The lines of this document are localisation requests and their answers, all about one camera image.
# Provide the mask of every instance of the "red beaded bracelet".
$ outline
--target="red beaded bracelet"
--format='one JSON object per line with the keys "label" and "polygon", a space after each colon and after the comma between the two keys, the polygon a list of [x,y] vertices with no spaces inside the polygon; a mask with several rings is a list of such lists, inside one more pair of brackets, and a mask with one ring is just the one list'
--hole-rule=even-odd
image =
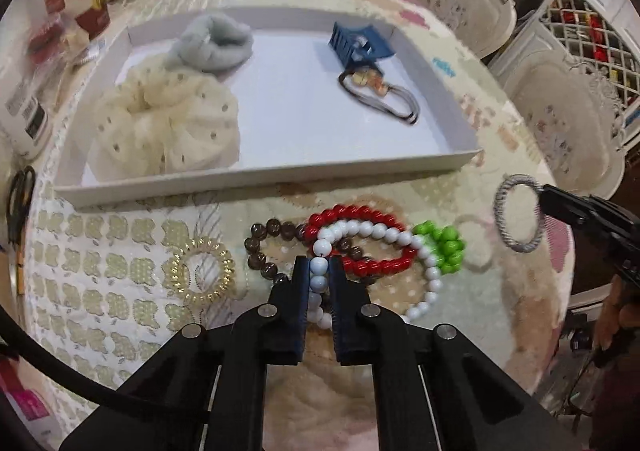
{"label": "red beaded bracelet", "polygon": [[[325,209],[321,213],[315,213],[309,216],[307,224],[304,225],[304,239],[306,243],[313,244],[318,240],[318,235],[321,233],[321,229],[326,226],[330,226],[338,221],[358,221],[358,227],[356,231],[351,232],[353,236],[356,232],[363,237],[368,237],[372,234],[373,225],[383,225],[384,230],[388,232],[389,229],[393,229],[392,234],[389,237],[385,237],[387,243],[394,243],[398,239],[398,235],[405,231],[406,228],[400,222],[396,221],[396,217],[391,214],[384,214],[381,211],[372,210],[368,206],[345,206],[337,204],[332,209]],[[369,222],[364,230],[360,231],[359,227],[361,222]],[[335,240],[332,240],[329,233],[325,232],[324,237],[333,244]],[[363,258],[362,250],[359,247],[350,247],[342,251],[349,255],[342,255],[342,265],[345,272],[348,274],[354,274],[357,277],[364,278],[371,275],[389,275],[396,274],[398,272],[405,271],[411,267],[412,260],[417,255],[417,249],[411,247],[404,247],[402,249],[402,256],[396,259],[383,259],[378,261],[372,258]],[[340,255],[340,251],[332,248],[330,256]]]}

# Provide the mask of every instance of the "patterned tablecloth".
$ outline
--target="patterned tablecloth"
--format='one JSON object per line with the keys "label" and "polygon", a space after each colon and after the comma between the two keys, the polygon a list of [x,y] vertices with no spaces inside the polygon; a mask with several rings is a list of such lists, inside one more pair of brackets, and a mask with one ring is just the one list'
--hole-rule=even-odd
{"label": "patterned tablecloth", "polygon": [[[432,219],[459,227],[468,240],[463,269],[445,277],[439,301],[417,324],[455,324],[524,388],[535,387],[568,302],[573,240],[565,225],[555,221],[547,221],[543,245],[532,254],[513,253],[498,239],[491,206],[504,175],[529,173],[541,182],[552,182],[552,177],[522,118],[482,63],[412,0],[140,0],[119,11],[108,36],[127,22],[219,5],[327,9],[400,27],[455,95],[482,152],[453,173],[281,184],[77,211],[54,195],[50,180],[80,82],[58,117],[28,225],[26,317],[31,335],[81,373],[117,387],[185,323],[220,325],[267,298],[268,282],[247,268],[242,246],[253,222],[273,216],[298,222],[335,203],[356,203],[409,224]],[[92,71],[82,72],[84,80]],[[515,235],[532,233],[534,198],[527,190],[514,193],[507,218]],[[199,311],[172,296],[165,271],[171,247],[203,233],[220,238],[231,250],[238,279],[232,297]],[[268,259],[286,270],[303,252],[294,241],[272,238],[263,245]],[[362,245],[374,257],[392,255],[377,242]],[[217,268],[205,259],[192,275],[192,288],[206,287],[216,279]],[[420,267],[414,265],[381,279],[370,294],[402,313],[420,301],[424,289]],[[339,368],[332,357],[328,333],[310,328],[305,363],[271,369],[265,449],[374,449],[369,372]],[[64,433],[95,407],[57,385],[52,384],[52,392]]]}

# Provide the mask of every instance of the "white beaded bracelet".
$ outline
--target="white beaded bracelet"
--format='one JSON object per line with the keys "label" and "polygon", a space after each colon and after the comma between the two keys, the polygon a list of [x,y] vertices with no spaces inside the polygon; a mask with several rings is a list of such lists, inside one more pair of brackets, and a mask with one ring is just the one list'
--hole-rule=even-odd
{"label": "white beaded bracelet", "polygon": [[420,303],[412,304],[402,315],[405,322],[410,322],[426,313],[431,304],[438,298],[438,291],[442,288],[440,280],[441,273],[437,267],[437,259],[431,253],[428,245],[424,244],[421,236],[412,234],[411,231],[399,231],[395,227],[387,227],[385,224],[373,224],[370,221],[359,220],[338,220],[328,227],[322,227],[318,231],[318,240],[313,244],[313,251],[316,257],[311,260],[311,281],[308,299],[308,322],[316,323],[321,329],[331,328],[331,314],[322,310],[320,306],[322,297],[320,296],[328,288],[326,277],[329,268],[327,258],[331,254],[332,244],[344,236],[353,237],[360,235],[363,238],[372,237],[376,240],[384,240],[389,245],[396,243],[400,247],[410,246],[418,251],[418,259],[425,267],[424,275],[429,280],[429,291],[425,293],[424,300]]}

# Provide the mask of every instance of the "metal screw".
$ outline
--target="metal screw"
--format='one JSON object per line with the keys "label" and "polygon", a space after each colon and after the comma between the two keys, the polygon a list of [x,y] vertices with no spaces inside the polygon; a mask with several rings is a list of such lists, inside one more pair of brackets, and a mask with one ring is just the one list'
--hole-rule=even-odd
{"label": "metal screw", "polygon": [[202,327],[200,325],[196,325],[196,323],[190,323],[187,326],[182,327],[182,330],[180,330],[182,337],[186,337],[187,339],[195,339],[201,333]]}
{"label": "metal screw", "polygon": [[451,325],[440,325],[436,334],[443,339],[453,339],[456,335],[458,335],[457,330]]}
{"label": "metal screw", "polygon": [[360,312],[362,312],[362,315],[365,317],[376,317],[380,315],[380,307],[373,303],[367,303],[360,307]]}
{"label": "metal screw", "polygon": [[258,314],[262,317],[273,317],[278,313],[278,307],[271,303],[265,303],[258,307]]}

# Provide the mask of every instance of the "chair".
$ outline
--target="chair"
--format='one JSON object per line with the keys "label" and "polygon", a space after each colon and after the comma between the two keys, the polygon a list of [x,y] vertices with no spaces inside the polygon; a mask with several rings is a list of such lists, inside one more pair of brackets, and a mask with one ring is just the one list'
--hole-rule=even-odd
{"label": "chair", "polygon": [[504,85],[551,169],[556,184],[609,199],[622,181],[622,102],[587,62],[555,50],[534,52]]}
{"label": "chair", "polygon": [[498,50],[516,25],[513,0],[418,0],[482,58]]}

